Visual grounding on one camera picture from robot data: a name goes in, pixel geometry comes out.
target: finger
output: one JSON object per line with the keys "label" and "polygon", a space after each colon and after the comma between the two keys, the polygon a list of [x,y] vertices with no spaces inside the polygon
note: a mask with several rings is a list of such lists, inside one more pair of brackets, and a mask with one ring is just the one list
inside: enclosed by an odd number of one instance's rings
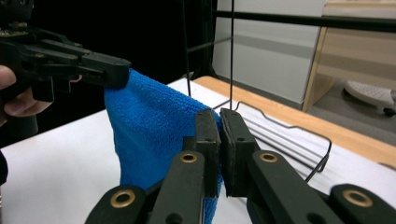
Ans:
{"label": "finger", "polygon": [[39,114],[43,112],[45,109],[47,109],[51,103],[48,102],[43,102],[43,101],[36,101],[35,104],[21,112],[18,116],[16,117],[28,117],[32,115]]}
{"label": "finger", "polygon": [[14,72],[6,66],[0,65],[0,90],[7,88],[16,81]]}
{"label": "finger", "polygon": [[14,117],[26,117],[41,113],[51,103],[37,101],[33,98],[32,89],[29,88],[15,99],[4,105],[4,110]]}

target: wooden furniture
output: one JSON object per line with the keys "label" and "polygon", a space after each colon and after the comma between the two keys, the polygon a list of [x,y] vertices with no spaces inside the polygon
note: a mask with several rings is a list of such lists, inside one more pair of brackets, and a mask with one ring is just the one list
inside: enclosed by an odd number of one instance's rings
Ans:
{"label": "wooden furniture", "polygon": [[[333,0],[323,16],[396,19],[396,1]],[[307,111],[337,78],[396,89],[396,34],[321,28],[306,87]]]}
{"label": "wooden furniture", "polygon": [[[194,82],[216,91],[224,96],[230,96],[229,83],[213,77],[200,77]],[[244,101],[255,105],[265,114],[283,120],[290,125],[298,125],[307,130],[321,133],[332,142],[372,161],[396,167],[396,147],[378,141],[372,137],[355,133],[326,120],[316,118],[300,110],[266,99],[258,94],[233,86],[233,100]]]}

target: white wall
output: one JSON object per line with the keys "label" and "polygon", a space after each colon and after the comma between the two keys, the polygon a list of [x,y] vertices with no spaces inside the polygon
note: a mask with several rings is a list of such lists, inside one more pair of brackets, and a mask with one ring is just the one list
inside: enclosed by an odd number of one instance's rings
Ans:
{"label": "white wall", "polygon": [[[218,10],[231,11],[231,0]],[[235,11],[321,16],[325,0],[235,0]],[[218,18],[216,39],[230,36],[231,20]],[[318,27],[234,20],[233,79],[296,104],[305,87],[317,42]],[[213,67],[230,77],[230,43],[215,45]]]}

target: human hand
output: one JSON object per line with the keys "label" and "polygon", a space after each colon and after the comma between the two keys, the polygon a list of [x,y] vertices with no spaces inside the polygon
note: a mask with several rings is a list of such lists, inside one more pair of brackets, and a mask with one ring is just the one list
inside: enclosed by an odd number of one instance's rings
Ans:
{"label": "human hand", "polygon": [[[6,66],[0,65],[0,90],[16,82],[14,72]],[[0,126],[7,122],[6,113],[14,117],[28,117],[38,114],[51,105],[48,102],[37,101],[33,98],[32,89],[19,94],[15,99],[7,102],[4,107],[0,99]]]}

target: floor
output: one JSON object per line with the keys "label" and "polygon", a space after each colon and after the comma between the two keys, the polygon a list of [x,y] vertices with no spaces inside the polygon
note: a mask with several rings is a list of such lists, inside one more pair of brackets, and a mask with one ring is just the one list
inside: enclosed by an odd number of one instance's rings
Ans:
{"label": "floor", "polygon": [[396,116],[387,117],[383,107],[348,95],[344,92],[344,83],[343,79],[338,80],[307,113],[396,146]]}

